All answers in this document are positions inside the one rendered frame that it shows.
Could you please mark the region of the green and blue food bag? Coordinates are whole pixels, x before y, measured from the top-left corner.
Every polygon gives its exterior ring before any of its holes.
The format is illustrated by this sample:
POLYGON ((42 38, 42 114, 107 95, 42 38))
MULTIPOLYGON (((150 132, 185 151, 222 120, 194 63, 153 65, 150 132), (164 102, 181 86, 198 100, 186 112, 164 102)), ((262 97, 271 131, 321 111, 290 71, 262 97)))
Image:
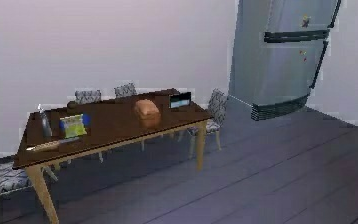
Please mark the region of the green and blue food bag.
POLYGON ((87 114, 77 114, 63 117, 60 119, 60 128, 66 138, 77 137, 87 133, 86 127, 89 125, 90 118, 87 114))

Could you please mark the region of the grey glass bottle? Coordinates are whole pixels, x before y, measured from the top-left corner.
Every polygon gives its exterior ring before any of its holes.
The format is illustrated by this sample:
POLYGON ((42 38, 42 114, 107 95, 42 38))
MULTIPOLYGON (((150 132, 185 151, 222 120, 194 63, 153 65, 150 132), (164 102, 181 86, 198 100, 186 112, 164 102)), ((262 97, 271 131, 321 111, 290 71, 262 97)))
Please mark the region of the grey glass bottle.
POLYGON ((50 123, 48 120, 48 117, 45 113, 44 108, 42 107, 41 104, 38 105, 38 110, 39 110, 39 115, 41 117, 41 121, 42 121, 42 128, 43 128, 43 133, 45 137, 51 137, 52 136, 52 129, 50 127, 50 123))

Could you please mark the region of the brown bread loaf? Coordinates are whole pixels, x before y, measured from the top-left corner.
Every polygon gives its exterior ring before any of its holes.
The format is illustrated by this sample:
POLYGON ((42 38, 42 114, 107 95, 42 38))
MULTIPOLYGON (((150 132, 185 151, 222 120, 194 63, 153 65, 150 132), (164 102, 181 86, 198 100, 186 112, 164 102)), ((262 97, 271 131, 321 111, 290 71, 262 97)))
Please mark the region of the brown bread loaf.
POLYGON ((138 100, 135 103, 134 111, 140 123, 145 127, 155 127, 161 121, 160 110, 151 100, 138 100))

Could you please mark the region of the grey patterned dining chair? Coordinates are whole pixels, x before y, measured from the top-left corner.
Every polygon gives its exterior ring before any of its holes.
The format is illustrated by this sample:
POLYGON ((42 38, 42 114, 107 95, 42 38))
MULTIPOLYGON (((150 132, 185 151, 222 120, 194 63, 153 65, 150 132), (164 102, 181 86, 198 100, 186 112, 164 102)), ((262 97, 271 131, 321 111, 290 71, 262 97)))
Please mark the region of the grey patterned dining chair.
POLYGON ((100 102, 101 96, 102 94, 100 90, 76 90, 75 99, 67 104, 67 116, 72 116, 77 114, 87 114, 79 111, 78 106, 100 102))
MULTIPOLYGON (((212 115, 212 118, 207 121, 206 134, 214 134, 217 143, 218 150, 221 150, 220 142, 220 129, 226 117, 228 96, 222 91, 215 88, 210 96, 207 111, 212 115)), ((188 157, 192 158, 195 151, 195 140, 198 134, 198 128, 196 126, 187 129, 190 135, 190 146, 188 157)))
POLYGON ((130 82, 114 88, 117 103, 128 106, 128 111, 134 113, 135 107, 135 96, 137 91, 135 85, 130 82))
POLYGON ((31 181, 23 169, 15 170, 13 162, 0 164, 0 196, 31 186, 31 181))

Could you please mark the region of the dark brown dining table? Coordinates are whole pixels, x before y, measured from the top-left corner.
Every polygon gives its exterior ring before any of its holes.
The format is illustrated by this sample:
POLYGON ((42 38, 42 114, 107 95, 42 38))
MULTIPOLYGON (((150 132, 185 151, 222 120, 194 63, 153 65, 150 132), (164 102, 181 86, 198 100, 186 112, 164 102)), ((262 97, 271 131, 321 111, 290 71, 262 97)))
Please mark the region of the dark brown dining table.
POLYGON ((91 123, 87 129, 88 134, 79 137, 79 140, 61 144, 50 150, 26 151, 26 148, 68 139, 59 124, 61 118, 67 117, 67 107, 51 109, 46 112, 52 129, 51 137, 44 136, 39 113, 33 112, 29 115, 18 151, 14 157, 14 167, 26 171, 50 224, 59 224, 59 219, 42 174, 42 169, 48 165, 196 126, 198 128, 196 137, 197 168, 203 167, 206 123, 211 115, 194 102, 187 106, 170 108, 169 97, 178 93, 177 89, 172 88, 135 96, 135 103, 143 99, 151 100, 160 110, 160 123, 150 128, 143 126, 135 111, 134 113, 128 111, 127 105, 118 104, 116 98, 78 106, 79 111, 87 113, 91 117, 91 123))

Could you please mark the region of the wooden handled kitchen knife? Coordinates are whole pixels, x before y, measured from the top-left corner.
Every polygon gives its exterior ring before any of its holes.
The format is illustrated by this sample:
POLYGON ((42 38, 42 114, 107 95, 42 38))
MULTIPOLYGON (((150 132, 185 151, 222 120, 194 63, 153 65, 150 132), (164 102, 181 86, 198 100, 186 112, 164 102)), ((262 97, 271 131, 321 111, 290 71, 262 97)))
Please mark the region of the wooden handled kitchen knife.
POLYGON ((55 149, 55 148, 59 147, 61 144, 73 142, 76 140, 79 140, 79 137, 47 142, 47 143, 39 144, 36 146, 28 147, 28 148, 26 148, 26 151, 42 151, 42 150, 55 149))

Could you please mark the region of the black and blue box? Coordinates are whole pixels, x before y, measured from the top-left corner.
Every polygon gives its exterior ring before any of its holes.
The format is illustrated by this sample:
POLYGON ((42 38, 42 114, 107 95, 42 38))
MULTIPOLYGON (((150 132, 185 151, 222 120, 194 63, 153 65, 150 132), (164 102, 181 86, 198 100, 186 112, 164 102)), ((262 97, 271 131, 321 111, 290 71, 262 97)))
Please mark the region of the black and blue box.
POLYGON ((184 92, 179 94, 174 94, 169 97, 169 107, 178 108, 181 106, 187 106, 191 102, 191 93, 184 92))

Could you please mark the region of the grey steel fridge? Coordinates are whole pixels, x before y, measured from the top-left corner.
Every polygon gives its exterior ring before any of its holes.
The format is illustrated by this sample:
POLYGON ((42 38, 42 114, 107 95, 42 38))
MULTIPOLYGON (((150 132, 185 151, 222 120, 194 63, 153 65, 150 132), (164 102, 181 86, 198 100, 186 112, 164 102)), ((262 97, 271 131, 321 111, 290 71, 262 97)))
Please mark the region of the grey steel fridge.
POLYGON ((229 94, 250 107, 253 120, 306 105, 334 7, 333 0, 239 0, 229 94))

